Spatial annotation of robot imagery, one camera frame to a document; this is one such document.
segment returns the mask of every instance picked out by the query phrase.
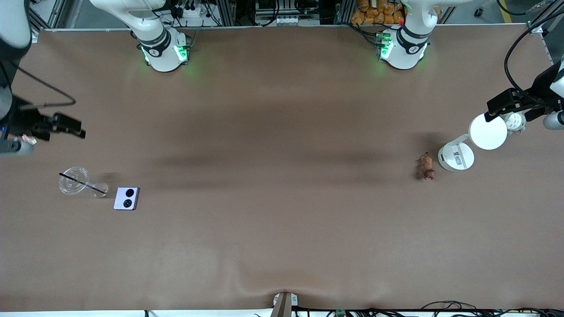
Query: black straw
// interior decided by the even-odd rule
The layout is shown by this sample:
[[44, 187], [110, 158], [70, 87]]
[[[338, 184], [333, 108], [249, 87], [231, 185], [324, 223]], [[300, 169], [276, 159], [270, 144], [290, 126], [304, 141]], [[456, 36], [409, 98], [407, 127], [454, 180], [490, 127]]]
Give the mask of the black straw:
[[92, 185], [88, 185], [88, 184], [86, 184], [86, 183], [83, 183], [83, 182], [81, 182], [80, 180], [74, 179], [74, 178], [72, 178], [72, 177], [70, 177], [70, 176], [68, 176], [68, 175], [63, 174], [63, 173], [59, 173], [59, 175], [61, 175], [62, 177], [66, 177], [66, 178], [68, 178], [68, 179], [70, 179], [70, 180], [72, 180], [72, 181], [74, 181], [74, 182], [79, 183], [79, 184], [82, 184], [82, 185], [84, 185], [84, 186], [86, 186], [86, 187], [88, 187], [88, 188], [90, 188], [90, 189], [92, 189], [92, 190], [95, 190], [95, 191], [97, 191], [97, 192], [101, 192], [102, 194], [105, 195], [105, 191], [101, 191], [101, 190], [97, 189], [96, 187], [94, 187], [94, 186], [92, 186]]

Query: cable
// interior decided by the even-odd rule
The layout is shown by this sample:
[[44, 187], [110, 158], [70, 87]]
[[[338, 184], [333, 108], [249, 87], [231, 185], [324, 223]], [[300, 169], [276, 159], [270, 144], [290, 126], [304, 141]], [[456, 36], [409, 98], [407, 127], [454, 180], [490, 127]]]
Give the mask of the cable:
[[545, 22], [554, 19], [555, 17], [564, 14], [563, 12], [560, 12], [558, 14], [553, 14], [550, 15], [548, 17], [546, 17], [545, 19], [540, 20], [539, 22], [533, 24], [530, 28], [528, 28], [525, 32], [523, 32], [518, 38], [517, 40], [515, 40], [515, 42], [513, 43], [513, 45], [511, 45], [511, 48], [509, 49], [509, 51], [507, 52], [507, 55], [505, 56], [505, 60], [503, 61], [503, 68], [505, 70], [505, 75], [507, 76], [507, 79], [509, 80], [509, 82], [511, 83], [511, 85], [513, 85], [513, 87], [515, 87], [515, 89], [517, 89], [517, 91], [519, 91], [519, 93], [523, 96], [525, 96], [527, 99], [531, 100], [532, 102], [543, 106], [543, 107], [548, 107], [547, 104], [544, 103], [544, 101], [542, 100], [537, 100], [535, 98], [533, 98], [531, 95], [529, 95], [526, 91], [524, 91], [521, 87], [519, 87], [519, 85], [515, 82], [515, 80], [513, 79], [513, 77], [511, 76], [511, 74], [509, 73], [509, 57], [511, 56], [511, 53], [513, 53], [513, 51], [515, 50], [515, 47], [517, 47], [517, 45], [519, 44], [519, 42], [525, 37], [527, 36], [527, 34], [529, 34], [530, 31], [538, 28], [539, 26], [541, 26], [542, 24], [544, 24]]
[[299, 7], [299, 2], [300, 2], [300, 0], [294, 0], [294, 7], [296, 8], [296, 10], [298, 10], [299, 13], [301, 13], [301, 14], [315, 14], [315, 13], [319, 12], [319, 3], [318, 3], [317, 8], [308, 12], [306, 7], [304, 7], [304, 8]]
[[272, 0], [274, 3], [272, 4], [273, 9], [272, 9], [272, 18], [270, 19], [270, 21], [263, 25], [262, 27], [267, 27], [270, 24], [272, 24], [272, 22], [276, 21], [276, 18], [278, 17], [278, 12], [280, 12], [280, 2], [278, 2], [278, 0]]
[[251, 25], [257, 26], [257, 22], [254, 20], [254, 18], [250, 15], [251, 12], [253, 12], [253, 8], [251, 7], [251, 4], [254, 0], [248, 0], [247, 1], [247, 7], [246, 7], [246, 14], [247, 14], [247, 19], [249, 19], [249, 22], [251, 23]]
[[511, 12], [509, 10], [507, 10], [507, 8], [505, 8], [500, 0], [495, 0], [497, 2], [497, 5], [500, 7], [500, 9], [502, 9], [505, 13], [509, 14], [509, 15], [527, 15], [526, 12], [519, 12], [519, 13], [515, 13], [515, 12]]
[[0, 66], [2, 67], [2, 73], [4, 73], [4, 79], [6, 80], [6, 87], [8, 87], [8, 89], [10, 89], [10, 91], [12, 91], [12, 82], [10, 81], [10, 76], [8, 76], [8, 72], [6, 72], [6, 69], [4, 67], [4, 62], [0, 61]]
[[168, 23], [172, 23], [172, 21], [170, 21], [170, 20], [164, 18], [164, 15], [165, 15], [165, 14], [158, 15], [158, 14], [156, 14], [154, 11], [151, 11], [151, 12], [152, 12], [159, 20], [163, 19], [163, 20], [167, 21]]
[[212, 11], [212, 6], [210, 5], [210, 3], [208, 2], [208, 0], [202, 0], [202, 4], [204, 4], [204, 7], [206, 8], [206, 10], [208, 11], [208, 13], [210, 14], [211, 19], [215, 22], [215, 24], [217, 24], [218, 27], [220, 27], [222, 24], [218, 21], [218, 19], [215, 17], [215, 14]]
[[76, 104], [76, 99], [73, 98], [73, 96], [65, 93], [63, 90], [58, 89], [57, 87], [50, 85], [49, 83], [39, 79], [38, 77], [36, 77], [35, 75], [29, 73], [28, 71], [26, 71], [25, 69], [19, 67], [18, 65], [14, 64], [14, 62], [10, 62], [10, 64], [12, 64], [12, 66], [14, 66], [15, 68], [19, 69], [19, 71], [21, 71], [22, 73], [26, 74], [28, 77], [34, 79], [35, 81], [39, 82], [40, 84], [49, 87], [50, 89], [56, 91], [57, 93], [67, 97], [70, 101], [66, 102], [66, 103], [44, 103], [42, 106], [36, 106], [36, 105], [29, 105], [26, 106], [27, 108], [29, 107], [66, 107], [66, 106], [70, 106], [70, 105], [74, 105]]
[[192, 46], [194, 46], [194, 44], [196, 44], [196, 37], [198, 36], [198, 31], [200, 29], [196, 29], [196, 33], [194, 33], [194, 38], [192, 39], [192, 41], [190, 42], [190, 48], [192, 48]]
[[[548, 10], [550, 10], [552, 8], [553, 5], [556, 5], [556, 1], [552, 2], [551, 4], [549, 4], [546, 8], [544, 8], [544, 10], [532, 21], [532, 23], [536, 23], [536, 21], [545, 14], [545, 12], [547, 12]], [[561, 2], [558, 7], [554, 10], [552, 10], [551, 14], [554, 14], [555, 12], [558, 12], [558, 10], [560, 9], [560, 7], [562, 7], [562, 5], [564, 5], [564, 2]]]
[[365, 39], [368, 43], [370, 43], [370, 44], [376, 46], [376, 42], [372, 42], [372, 41], [366, 36], [366, 34], [364, 34], [364, 32], [362, 32], [362, 30], [360, 29], [360, 25], [358, 26], [358, 32], [359, 32], [360, 34], [362, 34], [362, 37], [364, 37], [364, 39]]
[[[348, 26], [349, 26], [350, 28], [352, 28], [353, 30], [359, 32], [359, 29], [357, 29], [357, 28], [354, 26], [354, 24], [351, 24], [351, 23], [348, 23], [348, 22], [339, 22], [339, 23], [337, 23], [337, 25], [341, 25], [341, 24], [342, 24], [342, 25], [348, 25]], [[380, 25], [380, 26], [382, 26], [382, 27], [384, 27], [384, 28], [386, 28], [386, 29], [388, 29], [388, 30], [392, 30], [392, 31], [399, 31], [399, 30], [401, 29], [401, 28], [399, 28], [399, 29], [394, 29], [394, 28], [392, 28], [392, 27], [390, 27], [390, 26], [388, 26], [388, 25], [386, 25], [386, 24], [382, 24], [382, 23], [374, 23], [373, 25]], [[371, 33], [371, 32], [364, 31], [364, 30], [362, 31], [362, 33], [364, 33], [364, 34], [366, 34], [366, 35], [373, 35], [373, 36], [376, 35], [375, 33]]]
[[431, 306], [431, 305], [440, 304], [440, 303], [450, 304], [450, 305], [448, 305], [448, 306], [447, 306], [446, 308], [444, 308], [444, 309], [449, 309], [449, 308], [450, 308], [452, 305], [454, 305], [454, 304], [457, 304], [460, 309], [462, 309], [462, 306], [463, 306], [463, 305], [464, 305], [464, 306], [468, 306], [468, 307], [470, 307], [470, 308], [472, 308], [472, 309], [477, 309], [476, 306], [474, 306], [474, 305], [471, 305], [471, 304], [468, 304], [468, 303], [459, 302], [459, 301], [438, 301], [438, 302], [431, 302], [431, 303], [429, 303], [429, 304], [423, 306], [421, 309], [425, 309], [425, 308], [427, 308], [427, 307], [429, 307], [429, 306]]

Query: white lamp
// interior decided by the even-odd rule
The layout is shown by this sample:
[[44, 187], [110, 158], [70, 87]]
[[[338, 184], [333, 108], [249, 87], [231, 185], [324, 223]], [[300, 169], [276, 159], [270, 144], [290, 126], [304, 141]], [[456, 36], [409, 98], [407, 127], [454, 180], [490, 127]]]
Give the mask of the white lamp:
[[497, 117], [486, 122], [484, 115], [479, 115], [468, 127], [468, 133], [450, 141], [439, 151], [440, 165], [453, 173], [469, 169], [474, 164], [474, 152], [464, 143], [470, 141], [481, 149], [499, 148], [507, 138], [507, 126], [502, 118]]

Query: round lamp head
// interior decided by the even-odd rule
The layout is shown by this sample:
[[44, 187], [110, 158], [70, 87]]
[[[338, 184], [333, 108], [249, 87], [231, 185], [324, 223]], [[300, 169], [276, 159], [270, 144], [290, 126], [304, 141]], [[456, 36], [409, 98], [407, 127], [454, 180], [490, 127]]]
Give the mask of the round lamp head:
[[486, 122], [484, 115], [479, 115], [470, 123], [468, 134], [475, 146], [481, 149], [495, 149], [505, 142], [507, 125], [500, 117]]

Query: brown tabletop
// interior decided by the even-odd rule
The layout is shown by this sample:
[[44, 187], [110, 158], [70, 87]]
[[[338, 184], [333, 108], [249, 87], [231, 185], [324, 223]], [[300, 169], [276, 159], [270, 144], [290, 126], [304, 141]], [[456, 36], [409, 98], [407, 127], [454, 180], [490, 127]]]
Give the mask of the brown tabletop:
[[[349, 28], [203, 30], [171, 73], [128, 32], [41, 33], [21, 66], [76, 97], [57, 110], [87, 137], [0, 161], [0, 309], [261, 308], [281, 290], [322, 308], [563, 307], [561, 131], [537, 120], [464, 173], [414, 175], [509, 87], [524, 29], [437, 27], [409, 71]], [[547, 66], [540, 36], [510, 63], [523, 87]], [[21, 73], [14, 91], [63, 101]], [[140, 187], [137, 210], [63, 195], [76, 165]]]

